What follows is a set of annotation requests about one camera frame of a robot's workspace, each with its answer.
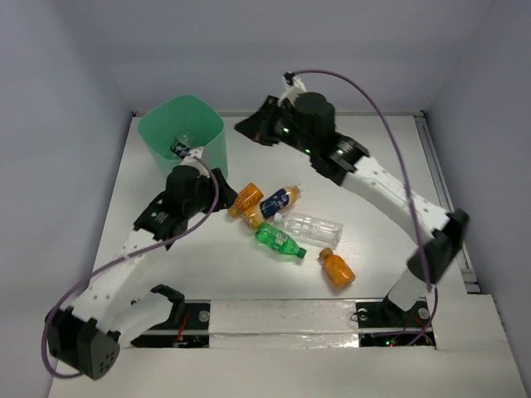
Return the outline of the short orange bottle yellow cap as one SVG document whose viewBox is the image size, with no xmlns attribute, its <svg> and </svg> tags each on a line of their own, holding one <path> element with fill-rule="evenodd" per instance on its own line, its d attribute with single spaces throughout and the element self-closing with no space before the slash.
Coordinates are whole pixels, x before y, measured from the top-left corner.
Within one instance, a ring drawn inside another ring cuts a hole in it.
<svg viewBox="0 0 531 398">
<path fill-rule="evenodd" d="M 258 204 L 263 197 L 264 194 L 261 189 L 256 184 L 250 182 L 238 193 L 236 200 L 227 211 L 232 217 L 238 217 Z"/>
</svg>

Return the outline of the large clear water bottle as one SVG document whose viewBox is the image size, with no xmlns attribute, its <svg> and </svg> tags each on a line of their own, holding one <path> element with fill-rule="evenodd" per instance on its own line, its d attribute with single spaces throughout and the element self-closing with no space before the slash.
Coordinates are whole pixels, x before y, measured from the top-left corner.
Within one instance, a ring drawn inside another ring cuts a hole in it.
<svg viewBox="0 0 531 398">
<path fill-rule="evenodd" d="M 303 240 L 335 248 L 341 241 L 343 225 L 301 213 L 276 213 L 273 222 L 281 229 Z"/>
</svg>

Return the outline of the clear Pepsi bottle black cap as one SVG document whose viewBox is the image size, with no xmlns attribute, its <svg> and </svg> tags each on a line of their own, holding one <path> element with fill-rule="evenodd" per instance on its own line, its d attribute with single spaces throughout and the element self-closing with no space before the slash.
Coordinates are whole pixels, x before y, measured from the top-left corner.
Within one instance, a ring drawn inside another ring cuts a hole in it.
<svg viewBox="0 0 531 398">
<path fill-rule="evenodd" d="M 183 154 L 190 148 L 194 148 L 192 134 L 184 129 L 173 140 L 173 143 L 170 146 L 170 151 L 173 155 L 183 158 Z"/>
</svg>

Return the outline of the green plastic bottle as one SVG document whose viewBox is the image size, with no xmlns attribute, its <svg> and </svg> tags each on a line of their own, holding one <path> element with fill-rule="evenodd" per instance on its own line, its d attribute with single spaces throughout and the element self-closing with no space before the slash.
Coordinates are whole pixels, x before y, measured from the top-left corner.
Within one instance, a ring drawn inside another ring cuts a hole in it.
<svg viewBox="0 0 531 398">
<path fill-rule="evenodd" d="M 288 234 L 271 224 L 260 225 L 254 233 L 254 237 L 260 244 L 266 245 L 281 255 L 294 256 L 298 259 L 303 259 L 306 256 L 306 249 L 299 246 Z"/>
</svg>

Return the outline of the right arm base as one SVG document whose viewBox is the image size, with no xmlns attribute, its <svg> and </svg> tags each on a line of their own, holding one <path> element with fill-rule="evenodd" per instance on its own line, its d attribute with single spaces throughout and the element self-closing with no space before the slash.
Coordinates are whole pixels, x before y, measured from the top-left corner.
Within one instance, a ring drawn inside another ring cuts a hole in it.
<svg viewBox="0 0 531 398">
<path fill-rule="evenodd" d="M 360 347 L 407 347 L 436 345 L 431 312 L 424 298 L 406 312 L 387 311 L 379 300 L 357 301 L 350 316 L 358 326 Z"/>
</svg>

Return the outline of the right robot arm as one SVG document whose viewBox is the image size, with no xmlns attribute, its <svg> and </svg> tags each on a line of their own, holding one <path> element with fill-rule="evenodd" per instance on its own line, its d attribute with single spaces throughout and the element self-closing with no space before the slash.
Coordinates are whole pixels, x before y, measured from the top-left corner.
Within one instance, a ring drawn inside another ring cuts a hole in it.
<svg viewBox="0 0 531 398">
<path fill-rule="evenodd" d="M 401 277 L 382 301 L 388 323 L 408 320 L 426 287 L 439 283 L 461 251 L 469 215 L 407 192 L 361 143 L 337 131 L 335 108 L 322 94 L 306 92 L 294 99 L 270 96 L 235 130 L 261 145 L 284 143 L 307 154 L 318 174 L 368 201 L 417 243 Z"/>
</svg>

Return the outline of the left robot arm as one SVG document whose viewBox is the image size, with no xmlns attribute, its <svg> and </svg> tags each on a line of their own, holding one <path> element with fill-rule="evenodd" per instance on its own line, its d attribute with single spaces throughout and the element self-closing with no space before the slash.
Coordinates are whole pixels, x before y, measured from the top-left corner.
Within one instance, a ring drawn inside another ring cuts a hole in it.
<svg viewBox="0 0 531 398">
<path fill-rule="evenodd" d="M 153 326 L 173 328 L 185 315 L 182 293 L 158 284 L 131 293 L 148 267 L 172 245 L 198 229 L 212 213 L 236 200 L 222 171 L 202 162 L 176 166 L 165 189 L 140 213 L 119 257 L 77 282 L 51 308 L 41 335 L 41 360 L 55 378 L 55 358 L 75 369 L 73 377 L 96 381 L 127 347 Z"/>
</svg>

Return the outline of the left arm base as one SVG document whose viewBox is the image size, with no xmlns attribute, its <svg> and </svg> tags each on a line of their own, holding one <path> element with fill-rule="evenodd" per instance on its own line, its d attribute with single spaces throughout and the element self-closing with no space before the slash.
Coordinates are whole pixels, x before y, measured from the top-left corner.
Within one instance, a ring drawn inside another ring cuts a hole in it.
<svg viewBox="0 0 531 398">
<path fill-rule="evenodd" d="M 177 323 L 161 323 L 131 342 L 135 348 L 208 348 L 211 303 L 187 302 Z"/>
</svg>

